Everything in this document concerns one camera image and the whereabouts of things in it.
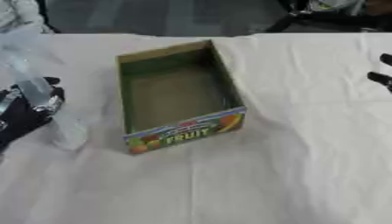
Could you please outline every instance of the hand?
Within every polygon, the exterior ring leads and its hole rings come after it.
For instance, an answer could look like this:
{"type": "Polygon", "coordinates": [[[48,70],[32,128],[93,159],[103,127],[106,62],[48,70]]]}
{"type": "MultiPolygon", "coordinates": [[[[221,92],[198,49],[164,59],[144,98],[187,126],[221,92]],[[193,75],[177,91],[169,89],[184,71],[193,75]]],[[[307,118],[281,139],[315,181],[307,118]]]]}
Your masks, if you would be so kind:
{"type": "MultiPolygon", "coordinates": [[[[47,77],[53,87],[52,97],[65,100],[64,89],[55,87],[60,79],[47,77]]],[[[0,153],[12,141],[36,130],[52,120],[51,111],[34,109],[23,96],[17,85],[10,90],[0,91],[0,153]]]]}
{"type": "MultiPolygon", "coordinates": [[[[380,60],[389,65],[392,66],[392,55],[384,53],[381,57],[380,60]]],[[[367,74],[367,77],[371,81],[378,82],[389,90],[389,92],[392,93],[392,77],[387,76],[386,74],[381,74],[381,73],[375,73],[375,72],[370,72],[367,74]]]]}

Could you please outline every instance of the fruit box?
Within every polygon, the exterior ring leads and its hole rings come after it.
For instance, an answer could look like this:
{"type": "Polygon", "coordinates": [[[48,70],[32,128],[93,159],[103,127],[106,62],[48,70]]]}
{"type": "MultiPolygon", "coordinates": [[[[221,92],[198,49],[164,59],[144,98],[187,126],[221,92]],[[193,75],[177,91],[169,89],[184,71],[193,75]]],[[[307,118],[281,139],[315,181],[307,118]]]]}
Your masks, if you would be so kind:
{"type": "Polygon", "coordinates": [[[132,154],[238,130],[246,108],[212,41],[117,57],[132,154]]]}

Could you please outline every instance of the white table cover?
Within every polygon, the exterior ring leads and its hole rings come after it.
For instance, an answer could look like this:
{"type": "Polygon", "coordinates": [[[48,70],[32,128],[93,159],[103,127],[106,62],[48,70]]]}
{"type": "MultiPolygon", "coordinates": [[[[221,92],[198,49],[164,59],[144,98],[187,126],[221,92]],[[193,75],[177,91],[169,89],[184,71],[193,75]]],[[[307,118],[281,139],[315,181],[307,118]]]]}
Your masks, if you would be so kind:
{"type": "MultiPolygon", "coordinates": [[[[67,105],[90,127],[79,154],[40,129],[0,166],[2,224],[392,222],[392,95],[367,80],[392,34],[215,38],[248,106],[242,130],[124,154],[115,56],[199,38],[43,36],[66,65],[67,105]]],[[[0,75],[2,88],[10,84],[0,75]]]]}

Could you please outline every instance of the person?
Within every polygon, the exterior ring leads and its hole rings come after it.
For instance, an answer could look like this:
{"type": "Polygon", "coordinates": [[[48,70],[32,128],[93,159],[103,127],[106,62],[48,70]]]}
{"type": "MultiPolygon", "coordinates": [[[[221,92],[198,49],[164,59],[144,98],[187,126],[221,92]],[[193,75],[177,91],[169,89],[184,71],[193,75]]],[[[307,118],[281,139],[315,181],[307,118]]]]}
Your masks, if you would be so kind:
{"type": "Polygon", "coordinates": [[[0,0],[0,33],[33,24],[37,32],[52,32],[39,14],[35,0],[0,0]]]}

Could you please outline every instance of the fruit illustration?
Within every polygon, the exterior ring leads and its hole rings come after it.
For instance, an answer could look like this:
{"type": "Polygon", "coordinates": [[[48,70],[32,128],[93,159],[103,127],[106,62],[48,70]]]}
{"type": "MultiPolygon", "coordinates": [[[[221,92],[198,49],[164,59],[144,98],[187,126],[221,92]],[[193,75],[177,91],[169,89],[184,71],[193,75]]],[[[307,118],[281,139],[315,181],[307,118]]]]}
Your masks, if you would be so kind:
{"type": "Polygon", "coordinates": [[[147,145],[145,145],[145,143],[137,137],[131,138],[128,141],[128,146],[132,153],[142,153],[148,150],[147,145]]]}
{"type": "Polygon", "coordinates": [[[151,148],[157,148],[160,146],[160,142],[159,140],[153,140],[147,143],[147,146],[151,147],[151,148]]]}
{"type": "Polygon", "coordinates": [[[220,125],[223,127],[219,132],[225,132],[236,127],[240,123],[242,115],[227,115],[220,119],[220,125]]]}
{"type": "Polygon", "coordinates": [[[141,139],[143,142],[145,142],[147,144],[151,141],[159,140],[159,135],[143,136],[141,139]]]}
{"type": "Polygon", "coordinates": [[[132,153],[142,153],[142,152],[147,151],[148,149],[149,148],[147,147],[147,145],[138,145],[136,147],[131,148],[130,151],[132,153]]]}

